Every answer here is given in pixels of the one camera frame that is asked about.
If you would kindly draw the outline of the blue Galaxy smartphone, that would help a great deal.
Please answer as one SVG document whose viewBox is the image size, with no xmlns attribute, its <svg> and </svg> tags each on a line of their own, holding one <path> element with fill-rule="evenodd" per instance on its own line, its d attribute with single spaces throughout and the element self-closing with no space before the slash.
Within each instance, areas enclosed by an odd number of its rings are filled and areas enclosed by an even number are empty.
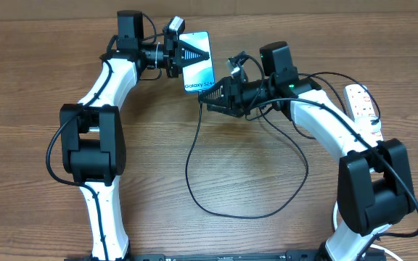
<svg viewBox="0 0 418 261">
<path fill-rule="evenodd" d="M 179 36 L 184 90 L 201 92 L 215 84 L 210 36 L 207 31 Z"/>
</svg>

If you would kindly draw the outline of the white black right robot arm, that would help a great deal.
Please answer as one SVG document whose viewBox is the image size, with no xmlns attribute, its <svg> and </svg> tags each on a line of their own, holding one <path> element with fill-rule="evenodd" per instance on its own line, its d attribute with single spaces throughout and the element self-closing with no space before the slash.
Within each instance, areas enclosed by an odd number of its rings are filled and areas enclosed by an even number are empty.
<svg viewBox="0 0 418 261">
<path fill-rule="evenodd" d="M 288 251 L 289 260 L 383 260 L 369 251 L 389 227 L 418 214 L 406 147 L 397 139 L 381 141 L 340 111 L 310 75 L 300 78 L 288 44 L 260 49 L 263 77 L 250 82 L 245 53 L 229 59 L 233 73 L 198 96 L 210 111 L 232 117 L 270 107 L 305 128 L 339 165 L 337 206 L 343 221 L 317 250 Z M 418 236 L 418 228 L 404 237 Z"/>
</svg>

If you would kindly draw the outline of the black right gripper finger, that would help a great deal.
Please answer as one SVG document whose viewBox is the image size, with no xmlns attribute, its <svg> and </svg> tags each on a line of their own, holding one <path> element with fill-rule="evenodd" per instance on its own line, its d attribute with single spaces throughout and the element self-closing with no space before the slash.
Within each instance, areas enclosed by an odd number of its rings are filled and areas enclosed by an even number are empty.
<svg viewBox="0 0 418 261">
<path fill-rule="evenodd" d="M 218 112 L 228 116 L 236 116 L 237 112 L 231 108 L 230 105 L 217 105 L 207 103 L 207 111 Z"/>
<path fill-rule="evenodd" d="M 198 95 L 198 101 L 205 104 L 228 104 L 232 78 L 222 78 L 215 85 Z"/>
</svg>

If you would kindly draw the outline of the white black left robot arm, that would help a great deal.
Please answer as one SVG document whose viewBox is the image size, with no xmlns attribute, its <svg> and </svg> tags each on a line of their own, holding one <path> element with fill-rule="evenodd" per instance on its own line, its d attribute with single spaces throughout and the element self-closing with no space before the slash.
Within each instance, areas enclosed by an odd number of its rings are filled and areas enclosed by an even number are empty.
<svg viewBox="0 0 418 261">
<path fill-rule="evenodd" d="M 126 143 L 120 109 L 145 70 L 168 78 L 181 76 L 184 90 L 200 92 L 215 82 L 210 36 L 186 33 L 175 16 L 162 33 L 144 34 L 148 16 L 136 10 L 117 13 L 118 32 L 101 55 L 102 71 L 91 90 L 60 110 L 60 127 L 46 151 L 46 169 L 59 183 L 80 189 L 93 237 L 87 260 L 131 260 L 120 206 L 120 177 L 126 168 Z"/>
</svg>

